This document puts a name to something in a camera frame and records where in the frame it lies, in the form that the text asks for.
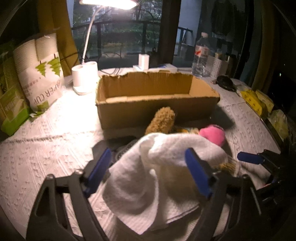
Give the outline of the brown fuzzy plush toy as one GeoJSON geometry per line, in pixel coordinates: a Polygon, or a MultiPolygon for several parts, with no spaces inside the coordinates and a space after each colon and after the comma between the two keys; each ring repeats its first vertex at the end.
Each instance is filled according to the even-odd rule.
{"type": "Polygon", "coordinates": [[[175,118],[176,114],[170,107],[160,108],[146,128],[145,135],[150,133],[170,133],[174,126],[175,118]]]}

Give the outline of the open cardboard box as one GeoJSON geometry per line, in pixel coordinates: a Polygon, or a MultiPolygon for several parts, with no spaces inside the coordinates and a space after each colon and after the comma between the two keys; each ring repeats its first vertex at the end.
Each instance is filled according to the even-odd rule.
{"type": "Polygon", "coordinates": [[[102,129],[147,126],[163,107],[176,113],[176,122],[210,116],[220,94],[191,74],[128,72],[103,75],[97,87],[96,106],[102,129]]]}

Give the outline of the yellow curtain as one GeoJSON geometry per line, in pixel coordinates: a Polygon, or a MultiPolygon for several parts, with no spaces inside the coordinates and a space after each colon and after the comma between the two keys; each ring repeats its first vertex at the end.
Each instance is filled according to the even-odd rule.
{"type": "Polygon", "coordinates": [[[79,54],[72,37],[67,1],[37,1],[39,30],[43,34],[55,32],[57,48],[64,76],[72,74],[72,67],[79,65],[79,54]]]}

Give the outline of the clear plastic water bottle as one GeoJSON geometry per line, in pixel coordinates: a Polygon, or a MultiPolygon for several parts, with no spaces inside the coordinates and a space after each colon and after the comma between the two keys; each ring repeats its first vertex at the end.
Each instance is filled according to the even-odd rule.
{"type": "Polygon", "coordinates": [[[194,59],[192,63],[192,74],[196,77],[206,76],[208,71],[206,69],[207,60],[210,53],[210,43],[208,34],[201,33],[200,39],[195,44],[194,59]]]}

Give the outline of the white power strip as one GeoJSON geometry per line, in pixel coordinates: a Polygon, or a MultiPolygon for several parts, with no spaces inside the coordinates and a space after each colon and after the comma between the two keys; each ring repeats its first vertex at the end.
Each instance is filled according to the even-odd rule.
{"type": "Polygon", "coordinates": [[[178,68],[171,64],[163,64],[159,67],[149,68],[149,69],[141,69],[138,65],[133,65],[133,71],[135,72],[170,72],[177,73],[178,68]]]}

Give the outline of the pink fuzzy plush toy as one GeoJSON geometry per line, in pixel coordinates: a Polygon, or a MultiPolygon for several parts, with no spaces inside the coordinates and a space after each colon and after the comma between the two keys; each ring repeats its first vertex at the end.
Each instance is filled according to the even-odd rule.
{"type": "Polygon", "coordinates": [[[222,147],[226,140],[224,129],[218,125],[209,125],[200,129],[199,135],[218,145],[219,147],[222,147]]]}

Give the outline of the green paper cup pack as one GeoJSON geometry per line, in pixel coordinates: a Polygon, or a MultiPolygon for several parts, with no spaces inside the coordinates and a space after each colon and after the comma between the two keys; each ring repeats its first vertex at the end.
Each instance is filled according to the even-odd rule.
{"type": "Polygon", "coordinates": [[[12,136],[29,118],[30,107],[21,88],[11,43],[1,45],[1,132],[12,136]]]}

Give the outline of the yellow plastic bag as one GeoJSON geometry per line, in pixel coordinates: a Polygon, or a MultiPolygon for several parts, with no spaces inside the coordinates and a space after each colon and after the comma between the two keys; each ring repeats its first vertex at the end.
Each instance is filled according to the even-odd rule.
{"type": "Polygon", "coordinates": [[[253,91],[248,89],[241,91],[240,94],[259,117],[266,118],[273,111],[273,101],[260,90],[253,91]]]}

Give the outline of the black round pouch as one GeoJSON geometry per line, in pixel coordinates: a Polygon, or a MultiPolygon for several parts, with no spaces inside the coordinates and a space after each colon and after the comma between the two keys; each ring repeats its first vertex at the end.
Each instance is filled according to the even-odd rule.
{"type": "Polygon", "coordinates": [[[236,92],[236,87],[234,86],[232,80],[227,76],[218,76],[216,79],[216,83],[225,90],[236,92]]]}

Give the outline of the white phone charger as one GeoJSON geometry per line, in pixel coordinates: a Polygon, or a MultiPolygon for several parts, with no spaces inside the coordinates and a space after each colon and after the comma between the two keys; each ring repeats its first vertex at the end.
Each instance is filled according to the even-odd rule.
{"type": "Polygon", "coordinates": [[[149,69],[149,55],[148,54],[139,54],[138,55],[138,67],[141,70],[149,69]]]}

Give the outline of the small illustrated tissue pack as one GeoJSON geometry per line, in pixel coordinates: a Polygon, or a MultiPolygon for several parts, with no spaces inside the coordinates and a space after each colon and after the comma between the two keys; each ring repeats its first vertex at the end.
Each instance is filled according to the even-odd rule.
{"type": "Polygon", "coordinates": [[[193,133],[193,134],[199,134],[198,128],[185,128],[182,126],[174,126],[173,128],[174,133],[193,133]]]}

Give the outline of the white embossed tablecloth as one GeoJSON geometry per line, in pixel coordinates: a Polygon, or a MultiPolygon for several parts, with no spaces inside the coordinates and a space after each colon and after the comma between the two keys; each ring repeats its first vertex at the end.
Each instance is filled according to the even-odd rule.
{"type": "MultiPolygon", "coordinates": [[[[68,176],[93,158],[92,147],[104,138],[140,137],[144,128],[103,130],[95,104],[97,84],[86,95],[77,95],[66,77],[62,96],[40,117],[26,121],[16,133],[1,137],[1,208],[12,224],[1,226],[1,240],[26,236],[37,193],[48,174],[68,176]]],[[[280,149],[258,115],[234,92],[214,85],[220,101],[209,118],[189,126],[211,123],[224,128],[224,150],[232,157],[241,151],[259,153],[280,149]]]]}

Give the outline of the paper cup pack white bag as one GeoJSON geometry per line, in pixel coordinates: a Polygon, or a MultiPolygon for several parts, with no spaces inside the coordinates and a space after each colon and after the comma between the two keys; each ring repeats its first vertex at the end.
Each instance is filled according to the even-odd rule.
{"type": "Polygon", "coordinates": [[[44,113],[62,96],[64,74],[56,33],[29,40],[13,51],[16,71],[32,111],[44,113]]]}

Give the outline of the white perforated basket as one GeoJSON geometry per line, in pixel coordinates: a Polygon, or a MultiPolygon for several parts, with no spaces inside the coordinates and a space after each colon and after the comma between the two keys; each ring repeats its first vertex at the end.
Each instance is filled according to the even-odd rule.
{"type": "Polygon", "coordinates": [[[213,56],[208,56],[206,70],[209,72],[211,78],[225,75],[228,68],[228,62],[217,59],[213,56]]]}

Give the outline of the white cloth towel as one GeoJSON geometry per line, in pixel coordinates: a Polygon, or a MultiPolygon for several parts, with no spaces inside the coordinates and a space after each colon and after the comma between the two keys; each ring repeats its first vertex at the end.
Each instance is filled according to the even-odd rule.
{"type": "Polygon", "coordinates": [[[193,148],[211,167],[228,161],[218,145],[192,133],[151,133],[111,167],[102,198],[111,212],[141,235],[199,208],[200,194],[185,163],[193,148]]]}

